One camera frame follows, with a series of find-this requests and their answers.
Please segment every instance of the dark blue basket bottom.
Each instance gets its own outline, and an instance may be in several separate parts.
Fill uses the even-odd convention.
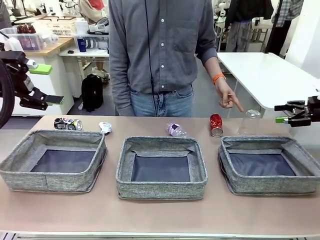
[[[243,176],[296,176],[281,154],[229,153],[235,171]]]
[[[94,151],[47,150],[31,172],[82,173],[88,169]]]
[[[132,182],[190,182],[187,157],[135,156]]]

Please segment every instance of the blue cup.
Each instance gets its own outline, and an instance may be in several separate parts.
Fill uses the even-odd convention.
[[[86,49],[86,40],[83,37],[77,38],[76,40],[78,41],[79,51],[81,53],[85,53],[87,51],[87,49]]]

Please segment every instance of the black backpack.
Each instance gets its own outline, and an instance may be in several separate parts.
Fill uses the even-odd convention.
[[[81,85],[83,108],[88,112],[101,107],[104,102],[103,85],[101,77],[89,74]]]

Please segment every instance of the black pants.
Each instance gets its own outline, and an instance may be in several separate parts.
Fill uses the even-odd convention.
[[[291,26],[290,21],[284,21],[284,25],[282,27],[276,27],[274,30],[274,35],[271,40],[269,52],[273,53],[277,56],[280,55],[281,49],[284,46],[289,28]]]

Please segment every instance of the orange wristband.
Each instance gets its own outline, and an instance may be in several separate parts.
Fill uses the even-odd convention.
[[[224,77],[224,79],[226,79],[226,77],[223,73],[219,73],[219,74],[215,75],[215,77],[212,79],[213,84],[216,85],[216,81],[221,77]]]

